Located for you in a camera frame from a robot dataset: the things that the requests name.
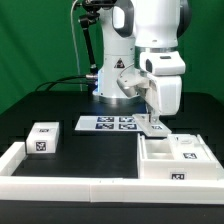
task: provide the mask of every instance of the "cable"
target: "cable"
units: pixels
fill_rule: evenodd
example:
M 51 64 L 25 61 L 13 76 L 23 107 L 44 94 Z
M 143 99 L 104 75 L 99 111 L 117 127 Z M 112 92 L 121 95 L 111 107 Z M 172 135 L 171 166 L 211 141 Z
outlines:
M 72 79 L 78 79 L 78 78 L 86 78 L 85 75 L 80 75 L 80 76 L 69 76 L 69 77 L 65 77 L 65 78 L 61 78 L 56 80 L 56 82 L 60 82 L 60 81 L 67 81 L 67 80 L 72 80 Z M 57 83 L 52 83 L 50 84 L 45 91 L 49 91 L 52 87 L 54 87 L 55 85 L 57 85 Z
M 74 29 L 74 21 L 73 21 L 73 11 L 75 8 L 76 3 L 78 0 L 75 0 L 72 4 L 71 7 L 71 12 L 70 12 L 70 19 L 71 19 L 71 28 L 72 28 L 72 38 L 73 38 L 73 44 L 75 48 L 75 56 L 76 56 L 76 64 L 77 64 L 77 70 L 78 70 L 78 75 L 81 75 L 80 71 L 80 60 L 79 60 L 79 54 L 78 54 L 78 47 L 77 47 L 77 41 L 76 41 L 76 36 L 75 36 L 75 29 Z
M 126 67 L 125 69 L 123 69 L 119 74 L 118 74 L 118 78 L 121 77 L 122 73 L 127 70 L 128 68 L 130 68 L 131 66 L 133 66 L 134 63 L 130 64 L 128 67 Z
M 87 82 L 64 82 L 64 81 L 45 82 L 45 83 L 42 83 L 41 85 L 37 86 L 35 91 L 37 92 L 42 86 L 49 85 L 49 84 L 58 84 L 58 83 L 61 83 L 61 84 L 73 84 L 73 85 L 87 85 L 88 84 Z

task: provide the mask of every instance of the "black cable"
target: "black cable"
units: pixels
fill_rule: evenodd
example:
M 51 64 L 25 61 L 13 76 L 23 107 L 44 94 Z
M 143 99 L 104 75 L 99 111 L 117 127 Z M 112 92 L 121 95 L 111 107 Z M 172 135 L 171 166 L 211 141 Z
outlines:
M 72 79 L 79 79 L 79 78 L 86 78 L 85 75 L 81 75 L 81 76 L 69 76 L 69 77 L 65 77 L 65 78 L 61 78 L 56 80 L 56 82 L 60 82 L 60 81 L 67 81 L 67 80 L 72 80 Z M 52 87 L 54 87 L 55 85 L 57 85 L 58 83 L 51 83 L 46 89 L 45 91 L 49 91 Z
M 45 85 L 48 85 L 48 84 L 56 85 L 58 83 L 61 83 L 61 84 L 73 84 L 73 85 L 87 85 L 88 84 L 87 82 L 64 82 L 64 81 L 45 82 L 45 83 L 42 83 L 41 85 L 37 86 L 35 91 L 38 91 L 42 86 L 45 86 Z

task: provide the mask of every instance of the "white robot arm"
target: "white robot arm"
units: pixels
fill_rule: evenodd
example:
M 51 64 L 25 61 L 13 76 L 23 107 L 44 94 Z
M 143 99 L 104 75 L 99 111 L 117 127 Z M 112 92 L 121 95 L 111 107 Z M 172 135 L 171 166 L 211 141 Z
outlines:
M 127 96 L 137 91 L 146 101 L 150 115 L 135 118 L 148 136 L 171 133 L 158 118 L 179 109 L 179 75 L 185 73 L 185 63 L 177 51 L 177 37 L 190 16 L 187 0 L 118 0 L 114 6 L 114 29 L 136 39 L 135 74 L 121 75 L 117 82 Z

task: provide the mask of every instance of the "white plastic frame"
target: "white plastic frame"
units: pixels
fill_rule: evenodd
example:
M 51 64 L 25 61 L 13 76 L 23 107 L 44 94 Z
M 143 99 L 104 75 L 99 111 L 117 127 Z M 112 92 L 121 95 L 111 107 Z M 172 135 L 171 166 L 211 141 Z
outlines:
M 1 170 L 15 170 L 25 156 L 25 143 L 14 143 L 0 158 Z M 209 181 L 19 177 L 12 171 L 1 173 L 0 200 L 224 204 L 223 170 Z

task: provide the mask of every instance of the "white container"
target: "white container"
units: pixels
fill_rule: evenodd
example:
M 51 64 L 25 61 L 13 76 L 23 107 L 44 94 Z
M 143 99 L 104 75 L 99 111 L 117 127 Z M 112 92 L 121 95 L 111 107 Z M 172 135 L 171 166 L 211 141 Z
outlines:
M 198 135 L 146 140 L 138 135 L 140 179 L 216 180 L 220 164 Z

